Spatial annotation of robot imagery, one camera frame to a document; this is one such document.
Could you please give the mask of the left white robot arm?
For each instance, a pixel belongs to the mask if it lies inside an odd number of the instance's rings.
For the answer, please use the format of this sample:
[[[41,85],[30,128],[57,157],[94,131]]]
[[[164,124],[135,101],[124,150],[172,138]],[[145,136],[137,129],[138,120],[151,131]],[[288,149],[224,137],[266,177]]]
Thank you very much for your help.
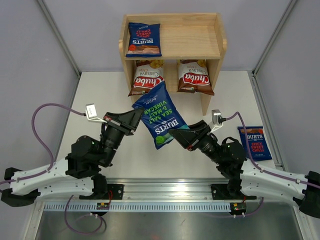
[[[107,112],[99,118],[94,104],[88,104],[82,116],[101,125],[98,140],[80,136],[66,157],[32,170],[7,168],[0,200],[11,207],[24,207],[53,198],[79,196],[82,200],[100,200],[108,195],[107,179],[100,172],[112,166],[112,160],[125,136],[137,130],[144,112],[138,107],[124,113]]]

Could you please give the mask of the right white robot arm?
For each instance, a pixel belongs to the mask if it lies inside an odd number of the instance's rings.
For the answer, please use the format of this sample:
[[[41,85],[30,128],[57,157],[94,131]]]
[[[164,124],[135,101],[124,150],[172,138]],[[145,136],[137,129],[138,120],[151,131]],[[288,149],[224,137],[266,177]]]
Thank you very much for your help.
[[[320,217],[320,175],[291,173],[262,166],[247,158],[242,144],[235,138],[218,143],[213,129],[203,120],[188,129],[171,129],[169,133],[188,151],[200,150],[216,169],[228,179],[230,197],[262,197],[288,203],[302,213]]]

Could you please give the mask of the Chuba cassava chips bag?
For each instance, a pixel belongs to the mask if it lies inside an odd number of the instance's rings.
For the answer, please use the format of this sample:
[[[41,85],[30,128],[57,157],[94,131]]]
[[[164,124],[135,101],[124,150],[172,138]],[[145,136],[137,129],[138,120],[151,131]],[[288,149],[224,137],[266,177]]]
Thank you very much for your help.
[[[161,59],[136,60],[133,83],[128,96],[144,95],[163,82],[164,63]]]
[[[178,92],[214,95],[205,59],[180,59],[177,67]]]

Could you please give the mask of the blue Burts sea salt bag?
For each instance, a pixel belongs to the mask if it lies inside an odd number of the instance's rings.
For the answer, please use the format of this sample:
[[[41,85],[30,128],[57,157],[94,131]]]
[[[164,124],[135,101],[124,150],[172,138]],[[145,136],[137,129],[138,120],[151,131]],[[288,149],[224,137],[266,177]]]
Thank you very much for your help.
[[[174,139],[169,130],[189,129],[177,111],[164,81],[142,95],[132,104],[132,108],[144,108],[141,120],[149,130],[157,150]]]

